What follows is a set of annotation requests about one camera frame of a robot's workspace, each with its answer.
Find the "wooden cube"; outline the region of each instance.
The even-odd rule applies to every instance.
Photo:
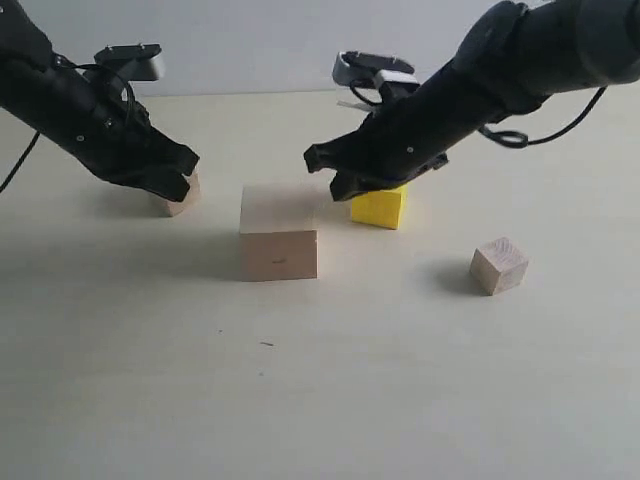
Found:
[[[529,260],[508,238],[500,238],[476,250],[471,274],[489,295],[517,287],[522,283]]]
[[[248,281],[318,277],[318,192],[309,186],[254,185],[242,193],[240,241]]]
[[[189,207],[194,205],[200,200],[200,182],[198,181],[198,174],[193,173],[190,177],[185,177],[191,189],[182,202],[171,202],[164,198],[153,195],[153,202],[157,208],[159,208],[165,215],[169,217],[175,217],[181,214]]]
[[[407,186],[370,192],[351,202],[351,220],[376,227],[400,228],[407,199]]]

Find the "black cable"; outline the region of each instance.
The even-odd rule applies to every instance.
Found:
[[[351,90],[351,93],[353,93],[356,97],[358,97],[359,100],[366,103],[370,107],[379,107],[380,105],[382,105],[382,102],[374,102],[373,100],[370,100],[364,95],[362,95],[358,91],[358,86],[359,86],[358,83],[359,83],[358,80],[351,80],[351,82],[349,82],[349,90]]]
[[[2,182],[2,185],[0,185],[0,193],[5,191],[5,189],[11,183],[11,180],[13,180],[13,177],[16,176],[16,173],[18,173],[18,170],[20,170],[20,167],[22,166],[24,161],[27,159],[27,157],[31,153],[31,150],[33,150],[33,147],[36,146],[36,143],[38,142],[38,138],[40,138],[40,132],[35,133],[27,149],[24,151],[22,156],[20,156],[20,158],[18,159],[14,167],[11,169],[11,172],[9,172],[9,175],[7,176],[7,178],[5,178],[4,182]]]
[[[607,87],[602,87],[598,89],[598,91],[593,96],[591,101],[587,104],[587,106],[582,111],[582,113],[578,115],[578,117],[573,122],[571,122],[569,125],[564,127],[559,132],[556,132],[553,135],[549,135],[548,137],[540,138],[538,140],[529,140],[529,136],[527,134],[518,132],[517,130],[503,130],[499,132],[494,132],[493,130],[490,130],[486,126],[482,127],[478,131],[482,135],[484,135],[486,138],[491,140],[492,142],[495,142],[498,145],[502,145],[503,147],[507,147],[507,148],[521,149],[521,148],[527,148],[533,145],[542,145],[544,143],[549,143],[566,135],[571,130],[576,128],[578,125],[580,125],[582,121],[585,118],[587,118],[587,115],[591,113],[593,108],[596,106],[596,104],[602,98],[602,96],[604,95],[604,92],[606,91],[607,91]]]

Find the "white wall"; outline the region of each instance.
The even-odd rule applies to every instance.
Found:
[[[162,44],[168,72],[146,94],[330,88],[339,50],[396,54],[421,78],[497,0],[21,0],[57,51]]]

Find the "small wooden cube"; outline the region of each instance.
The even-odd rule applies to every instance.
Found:
[[[176,215],[181,214],[200,200],[200,182],[198,181],[198,174],[194,172],[193,175],[185,177],[185,179],[189,182],[189,186],[191,188],[182,202],[171,202],[158,197],[157,195],[153,195],[154,204],[169,217],[175,217]]]
[[[508,238],[500,238],[476,250],[471,274],[489,295],[497,295],[522,283],[529,260]]]
[[[351,220],[376,227],[400,228],[407,199],[407,186],[370,192],[351,202]]]
[[[318,277],[318,191],[309,186],[253,185],[242,193],[240,241],[248,281]]]

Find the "large wooden block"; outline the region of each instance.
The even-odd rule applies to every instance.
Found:
[[[376,227],[400,228],[407,199],[407,186],[371,192],[351,202],[351,220]]]
[[[190,177],[185,177],[191,189],[182,202],[171,202],[164,198],[153,195],[153,202],[165,215],[175,217],[181,214],[200,200],[200,182],[198,174],[193,173]]]
[[[471,274],[489,295],[522,283],[529,260],[508,238],[500,238],[478,248],[471,262]]]
[[[240,240],[247,280],[317,278],[318,198],[317,190],[309,186],[244,188]]]

